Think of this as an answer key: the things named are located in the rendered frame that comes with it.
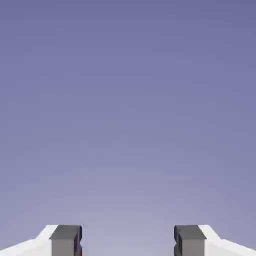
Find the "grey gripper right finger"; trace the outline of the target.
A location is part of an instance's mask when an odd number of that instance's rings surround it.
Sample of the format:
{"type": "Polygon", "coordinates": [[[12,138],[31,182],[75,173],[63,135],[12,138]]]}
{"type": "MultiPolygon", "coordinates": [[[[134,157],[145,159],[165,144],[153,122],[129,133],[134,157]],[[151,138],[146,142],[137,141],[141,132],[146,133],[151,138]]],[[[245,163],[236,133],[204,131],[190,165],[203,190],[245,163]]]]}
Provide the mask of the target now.
{"type": "Polygon", "coordinates": [[[210,225],[175,225],[173,256],[256,256],[256,249],[222,239],[210,225]]]}

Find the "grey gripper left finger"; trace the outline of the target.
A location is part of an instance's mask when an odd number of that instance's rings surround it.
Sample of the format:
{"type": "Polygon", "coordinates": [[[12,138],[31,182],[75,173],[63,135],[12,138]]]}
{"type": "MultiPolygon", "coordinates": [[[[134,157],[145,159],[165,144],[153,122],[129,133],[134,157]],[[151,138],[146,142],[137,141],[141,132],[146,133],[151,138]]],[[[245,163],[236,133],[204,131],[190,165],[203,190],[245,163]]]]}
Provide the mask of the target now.
{"type": "Polygon", "coordinates": [[[33,239],[0,250],[0,256],[83,256],[83,228],[72,224],[48,224],[33,239]]]}

